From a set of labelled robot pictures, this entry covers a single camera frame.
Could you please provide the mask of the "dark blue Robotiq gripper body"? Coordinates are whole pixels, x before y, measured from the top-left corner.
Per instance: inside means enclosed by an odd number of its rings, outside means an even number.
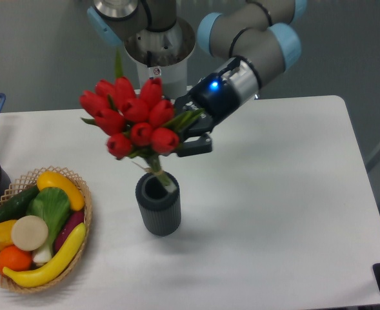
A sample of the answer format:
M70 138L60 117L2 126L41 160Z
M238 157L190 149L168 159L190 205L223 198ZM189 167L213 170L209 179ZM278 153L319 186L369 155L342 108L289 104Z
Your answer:
M251 62L241 56L229 59L222 67L193 86L175 101L178 114L188 110L204 112L185 133L205 133L220 124L259 92L261 81Z

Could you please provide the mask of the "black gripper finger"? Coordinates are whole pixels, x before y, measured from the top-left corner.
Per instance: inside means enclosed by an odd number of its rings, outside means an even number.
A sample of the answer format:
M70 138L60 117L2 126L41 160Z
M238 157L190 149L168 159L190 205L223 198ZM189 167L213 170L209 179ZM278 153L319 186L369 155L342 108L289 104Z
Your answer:
M209 152L212 152L212 139L207 133L202 134L196 140L182 143L176 150L176 154L180 158Z

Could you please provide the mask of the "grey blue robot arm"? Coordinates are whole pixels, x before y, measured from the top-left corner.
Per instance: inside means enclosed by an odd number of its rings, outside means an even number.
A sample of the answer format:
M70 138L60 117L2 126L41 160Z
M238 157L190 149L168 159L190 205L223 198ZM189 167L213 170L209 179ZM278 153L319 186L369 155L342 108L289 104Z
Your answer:
M206 15L197 30L176 9L175 1L94 1L87 16L105 42L125 47L140 83L162 79L179 116L203 109L179 131L184 143L177 154L185 157L210 152L213 128L299 59L301 42L290 25L306 1L247 1L231 14ZM188 88L195 47L224 63Z

